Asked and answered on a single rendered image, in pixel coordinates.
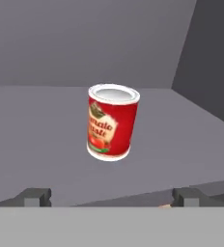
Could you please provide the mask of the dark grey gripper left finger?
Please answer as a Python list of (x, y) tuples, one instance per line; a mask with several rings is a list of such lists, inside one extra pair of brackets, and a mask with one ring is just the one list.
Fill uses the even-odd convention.
[(0, 202), (0, 206), (7, 207), (41, 207), (52, 206), (50, 188), (26, 188), (13, 198)]

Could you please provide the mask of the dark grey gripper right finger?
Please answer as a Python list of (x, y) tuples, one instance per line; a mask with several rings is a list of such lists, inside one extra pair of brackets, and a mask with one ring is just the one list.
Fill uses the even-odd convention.
[(213, 199), (205, 195), (197, 188), (174, 188), (172, 191), (173, 203), (172, 206), (224, 206), (224, 201)]

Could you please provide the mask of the red tomato paste can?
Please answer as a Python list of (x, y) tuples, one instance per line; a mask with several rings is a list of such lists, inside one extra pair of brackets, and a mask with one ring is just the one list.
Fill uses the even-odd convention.
[(130, 151), (140, 94), (104, 83), (88, 90), (87, 151), (101, 161), (119, 161)]

